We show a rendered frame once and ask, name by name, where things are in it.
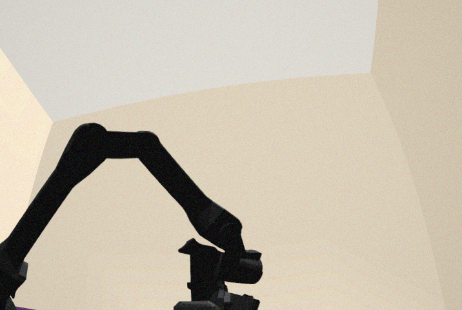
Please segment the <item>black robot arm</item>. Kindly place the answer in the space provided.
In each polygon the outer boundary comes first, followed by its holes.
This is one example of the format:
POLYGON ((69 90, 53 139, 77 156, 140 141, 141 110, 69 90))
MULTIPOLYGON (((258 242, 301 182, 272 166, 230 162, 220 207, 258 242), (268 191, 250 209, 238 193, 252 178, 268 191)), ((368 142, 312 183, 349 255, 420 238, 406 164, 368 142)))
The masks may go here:
POLYGON ((178 249, 190 255, 190 276, 220 276, 226 282, 258 283, 261 253, 245 249, 241 221, 213 202, 178 165, 154 132, 107 131, 97 123, 75 129, 55 170, 0 243, 0 310, 17 310, 11 297, 27 277, 25 257, 70 191, 107 158, 138 158, 180 204, 196 232, 225 252, 192 238, 178 249), (11 295, 11 297, 10 297, 11 295))

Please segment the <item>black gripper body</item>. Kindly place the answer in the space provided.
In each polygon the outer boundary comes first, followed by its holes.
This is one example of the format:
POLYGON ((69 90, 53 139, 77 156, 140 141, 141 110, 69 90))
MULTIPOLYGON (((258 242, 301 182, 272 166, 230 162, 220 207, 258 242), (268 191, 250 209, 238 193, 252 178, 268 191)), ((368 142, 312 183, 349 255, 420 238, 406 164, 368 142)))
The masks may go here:
POLYGON ((190 282, 187 282, 187 288, 191 290, 191 301, 179 301, 174 310, 221 310, 216 306, 216 300, 222 285, 225 285, 225 279, 220 276, 192 277, 190 282))

